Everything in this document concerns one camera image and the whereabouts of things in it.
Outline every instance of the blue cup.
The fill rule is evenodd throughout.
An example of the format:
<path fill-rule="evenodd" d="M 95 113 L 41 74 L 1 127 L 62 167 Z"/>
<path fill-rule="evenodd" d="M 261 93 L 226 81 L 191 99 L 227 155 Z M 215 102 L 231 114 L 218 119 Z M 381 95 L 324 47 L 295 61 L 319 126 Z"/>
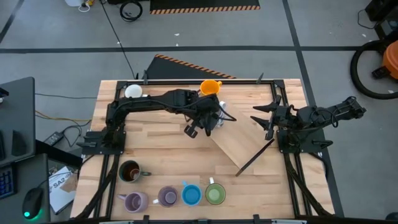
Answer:
<path fill-rule="evenodd" d="M 181 198 L 182 201 L 189 206 L 198 205 L 201 200 L 201 190 L 199 186 L 193 184 L 187 184 L 185 181 L 182 182 L 184 189 L 182 189 Z"/>

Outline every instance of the concrete floor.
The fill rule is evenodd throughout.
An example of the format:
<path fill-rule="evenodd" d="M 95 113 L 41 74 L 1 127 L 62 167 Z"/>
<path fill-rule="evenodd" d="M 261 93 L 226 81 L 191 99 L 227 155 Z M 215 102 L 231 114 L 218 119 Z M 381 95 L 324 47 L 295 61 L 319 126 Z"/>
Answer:
<path fill-rule="evenodd" d="M 288 0 L 301 46 L 359 46 L 376 40 L 373 30 L 357 25 L 357 12 L 370 0 Z M 17 5 L 0 1 L 0 30 Z M 260 0 L 261 10 L 197 14 L 149 15 L 136 22 L 121 20 L 116 6 L 105 5 L 109 18 L 125 47 L 184 46 L 288 46 L 294 42 L 281 0 Z M 371 25 L 363 14 L 363 23 Z M 117 48 L 118 40 L 100 4 L 80 13 L 58 0 L 25 0 L 4 37 L 4 49 Z M 155 54 L 164 54 L 238 78 L 302 78 L 294 50 L 128 52 L 134 72 L 148 67 Z M 357 96 L 368 112 L 356 121 L 341 122 L 338 129 L 326 128 L 325 136 L 335 143 L 329 148 L 338 191 L 346 217 L 383 219 L 398 210 L 394 136 L 398 118 L 397 100 L 379 101 L 359 94 L 349 78 L 350 51 L 306 51 L 304 62 L 319 106 L 329 106 Z M 360 74 L 373 90 L 397 91 L 391 82 L 373 84 L 368 78 L 381 59 L 372 52 L 360 61 Z M 67 96 L 96 96 L 100 80 L 130 79 L 131 71 L 120 52 L 0 54 L 1 79 L 8 82 L 32 76 L 36 92 Z M 89 119 L 94 100 L 68 100 L 38 96 L 36 109 L 51 115 Z M 70 123 L 37 119 L 37 139 L 44 140 Z M 74 138 L 76 133 L 67 133 Z M 62 141 L 59 148 L 70 149 Z M 64 220 L 70 208 L 54 220 Z"/>

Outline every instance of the keyboard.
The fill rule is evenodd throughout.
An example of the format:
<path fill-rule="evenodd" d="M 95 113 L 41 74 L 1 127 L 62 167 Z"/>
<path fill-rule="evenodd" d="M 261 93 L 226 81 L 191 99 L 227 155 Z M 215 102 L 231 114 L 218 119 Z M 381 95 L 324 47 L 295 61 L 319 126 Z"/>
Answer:
<path fill-rule="evenodd" d="M 17 193 L 14 174 L 12 166 L 0 168 L 0 199 Z"/>

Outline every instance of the white cable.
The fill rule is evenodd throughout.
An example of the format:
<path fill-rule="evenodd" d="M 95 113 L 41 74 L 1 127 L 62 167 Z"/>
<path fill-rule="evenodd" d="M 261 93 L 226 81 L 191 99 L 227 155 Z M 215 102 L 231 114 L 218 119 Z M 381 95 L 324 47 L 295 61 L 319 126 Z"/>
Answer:
<path fill-rule="evenodd" d="M 87 3 L 85 3 L 85 5 L 86 5 L 86 7 L 88 7 L 88 9 L 85 10 L 85 11 L 82 11 L 82 10 L 81 10 L 81 7 L 82 7 L 82 6 L 79 6 L 78 9 L 79 9 L 80 12 L 88 12 L 88 11 L 90 10 L 90 6 L 89 6 Z"/>

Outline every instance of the computer mouse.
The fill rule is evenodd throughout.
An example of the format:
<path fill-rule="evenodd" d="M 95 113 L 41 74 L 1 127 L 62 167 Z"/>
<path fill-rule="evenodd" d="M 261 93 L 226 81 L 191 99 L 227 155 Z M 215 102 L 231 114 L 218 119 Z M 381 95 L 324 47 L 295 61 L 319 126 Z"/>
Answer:
<path fill-rule="evenodd" d="M 22 204 L 22 214 L 26 219 L 32 219 L 39 214 L 40 208 L 42 206 L 43 189 L 34 188 L 30 189 L 24 199 Z"/>

